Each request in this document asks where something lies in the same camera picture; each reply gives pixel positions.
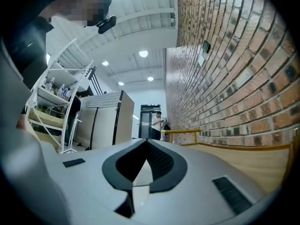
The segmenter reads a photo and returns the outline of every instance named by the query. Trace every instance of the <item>dark pants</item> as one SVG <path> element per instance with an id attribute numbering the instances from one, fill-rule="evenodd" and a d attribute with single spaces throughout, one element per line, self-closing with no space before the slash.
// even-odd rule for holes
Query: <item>dark pants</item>
<path id="1" fill-rule="evenodd" d="M 160 131 L 157 131 L 156 129 L 152 129 L 152 139 L 160 140 Z"/>
<path id="2" fill-rule="evenodd" d="M 71 131 L 72 131 L 72 127 L 73 127 L 73 123 L 75 120 L 75 115 L 70 115 L 67 118 L 67 129 L 66 129 L 66 134 L 65 134 L 65 143 L 69 142 L 70 136 L 71 136 Z"/>

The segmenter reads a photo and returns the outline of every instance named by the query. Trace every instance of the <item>yellow railing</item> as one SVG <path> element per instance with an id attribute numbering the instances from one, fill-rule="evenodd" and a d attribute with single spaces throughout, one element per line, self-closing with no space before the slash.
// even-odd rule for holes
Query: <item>yellow railing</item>
<path id="1" fill-rule="evenodd" d="M 202 129 L 191 129 L 191 130 L 162 130 L 162 134 L 170 134 L 170 143 L 173 143 L 173 133 L 194 133 L 194 143 L 189 145 L 197 144 L 197 133 L 202 132 Z"/>

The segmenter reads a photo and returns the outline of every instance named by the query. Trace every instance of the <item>brick wall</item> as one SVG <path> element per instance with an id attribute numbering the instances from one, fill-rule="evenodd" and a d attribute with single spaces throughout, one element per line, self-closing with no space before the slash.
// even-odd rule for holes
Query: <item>brick wall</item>
<path id="1" fill-rule="evenodd" d="M 268 0 L 179 0 L 166 100 L 172 129 L 200 128 L 223 145 L 288 143 L 300 122 L 300 64 Z M 203 41 L 211 44 L 208 54 Z M 206 60 L 202 67 L 199 55 Z M 192 143 L 192 135 L 175 135 Z"/>

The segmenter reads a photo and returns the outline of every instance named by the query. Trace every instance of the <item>black vent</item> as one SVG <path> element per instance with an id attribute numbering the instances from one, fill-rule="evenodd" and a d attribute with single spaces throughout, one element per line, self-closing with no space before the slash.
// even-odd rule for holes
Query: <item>black vent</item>
<path id="1" fill-rule="evenodd" d="M 214 179 L 212 182 L 235 215 L 246 211 L 252 206 L 252 203 L 226 177 Z"/>

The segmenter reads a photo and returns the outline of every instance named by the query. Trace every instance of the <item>ceiling light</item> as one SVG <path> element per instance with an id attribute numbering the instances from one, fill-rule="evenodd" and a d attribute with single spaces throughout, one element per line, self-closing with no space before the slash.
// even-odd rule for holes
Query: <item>ceiling light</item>
<path id="1" fill-rule="evenodd" d="M 147 57 L 148 56 L 148 51 L 140 51 L 140 56 L 142 57 L 142 58 L 145 58 L 145 57 Z"/>
<path id="2" fill-rule="evenodd" d="M 47 65 L 48 65 L 48 62 L 49 62 L 49 60 L 50 60 L 50 57 L 51 57 L 51 55 L 47 53 L 47 54 L 46 54 Z"/>

